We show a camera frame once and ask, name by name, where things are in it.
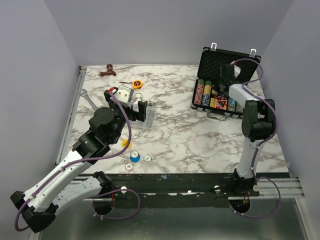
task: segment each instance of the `copper pipe fitting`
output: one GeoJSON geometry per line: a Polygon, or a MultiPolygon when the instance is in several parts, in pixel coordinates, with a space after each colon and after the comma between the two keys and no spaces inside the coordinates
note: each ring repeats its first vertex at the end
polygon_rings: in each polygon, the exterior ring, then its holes
{"type": "Polygon", "coordinates": [[[112,66],[112,64],[107,64],[107,65],[106,65],[106,69],[107,69],[107,71],[101,71],[101,72],[99,72],[99,76],[100,76],[100,77],[107,76],[107,75],[113,75],[113,76],[117,75],[116,72],[113,71],[113,66],[112,66]]]}

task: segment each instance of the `yellow ring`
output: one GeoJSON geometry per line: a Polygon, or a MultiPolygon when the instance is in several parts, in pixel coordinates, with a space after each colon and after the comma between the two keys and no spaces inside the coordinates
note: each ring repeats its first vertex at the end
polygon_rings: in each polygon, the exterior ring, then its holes
{"type": "MultiPolygon", "coordinates": [[[[124,148],[127,145],[128,139],[125,139],[122,141],[121,146],[124,148]]],[[[132,146],[132,141],[130,142],[128,149],[131,148],[132,146]]]]}

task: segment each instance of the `metal wrench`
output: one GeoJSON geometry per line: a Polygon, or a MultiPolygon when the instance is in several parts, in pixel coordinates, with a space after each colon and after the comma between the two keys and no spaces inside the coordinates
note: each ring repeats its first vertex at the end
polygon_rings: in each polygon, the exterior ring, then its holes
{"type": "Polygon", "coordinates": [[[81,92],[79,92],[81,97],[84,97],[87,102],[91,105],[94,111],[98,109],[98,107],[95,105],[95,103],[91,100],[91,98],[88,96],[88,91],[85,89],[82,89],[81,92]]]}

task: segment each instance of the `poker chip case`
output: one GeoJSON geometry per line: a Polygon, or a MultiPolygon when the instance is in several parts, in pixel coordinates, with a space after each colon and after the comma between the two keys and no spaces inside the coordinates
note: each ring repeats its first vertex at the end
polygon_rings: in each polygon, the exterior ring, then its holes
{"type": "MultiPolygon", "coordinates": [[[[235,102],[232,98],[226,97],[220,92],[213,90],[213,86],[219,82],[221,65],[231,64],[233,61],[243,58],[250,58],[258,63],[261,61],[261,57],[255,55],[255,49],[252,49],[250,53],[241,53],[235,51],[228,51],[223,49],[217,49],[216,47],[204,47],[199,63],[197,72],[197,80],[195,82],[191,107],[198,111],[206,111],[209,113],[215,113],[219,115],[230,116],[234,118],[241,117],[243,115],[243,108],[235,102]],[[208,81],[212,83],[209,95],[210,103],[208,104],[208,81]],[[206,84],[206,94],[201,96],[200,91],[203,91],[204,87],[200,87],[201,84],[206,84]]],[[[236,78],[241,83],[247,82],[253,76],[257,69],[257,64],[252,61],[240,61],[236,64],[241,68],[241,72],[236,78]]]]}

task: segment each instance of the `case lid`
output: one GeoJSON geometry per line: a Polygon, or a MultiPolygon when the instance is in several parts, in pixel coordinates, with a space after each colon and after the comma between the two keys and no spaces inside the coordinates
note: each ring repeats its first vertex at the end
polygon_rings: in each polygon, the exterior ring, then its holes
{"type": "MultiPolygon", "coordinates": [[[[250,58],[258,63],[261,61],[260,56],[250,57],[247,53],[227,51],[222,49],[212,50],[210,47],[204,47],[198,68],[197,77],[204,80],[212,80],[213,84],[220,78],[220,66],[230,64],[235,60],[250,58]]],[[[247,82],[253,76],[258,65],[252,61],[240,61],[236,64],[241,68],[239,76],[236,78],[241,83],[247,82]]]]}

